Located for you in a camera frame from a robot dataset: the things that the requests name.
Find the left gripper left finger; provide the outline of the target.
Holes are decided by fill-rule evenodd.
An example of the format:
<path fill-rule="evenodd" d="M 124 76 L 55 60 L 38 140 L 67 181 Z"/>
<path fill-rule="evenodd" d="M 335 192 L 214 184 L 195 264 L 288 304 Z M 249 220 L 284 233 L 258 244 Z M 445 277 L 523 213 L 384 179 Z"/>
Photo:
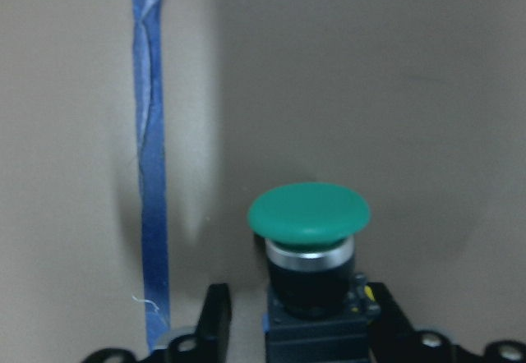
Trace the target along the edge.
<path fill-rule="evenodd" d="M 225 362 L 231 319 L 228 284 L 210 284 L 196 325 L 178 329 L 170 340 L 168 362 Z"/>

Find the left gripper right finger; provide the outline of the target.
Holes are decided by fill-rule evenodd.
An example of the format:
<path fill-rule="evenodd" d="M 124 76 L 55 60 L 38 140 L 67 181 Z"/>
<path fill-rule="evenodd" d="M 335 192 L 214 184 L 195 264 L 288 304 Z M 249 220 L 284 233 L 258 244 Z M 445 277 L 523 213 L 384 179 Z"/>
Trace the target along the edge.
<path fill-rule="evenodd" d="M 376 362 L 456 362 L 451 341 L 431 330 L 416 330 L 384 283 L 368 283 L 380 314 L 368 326 Z"/>

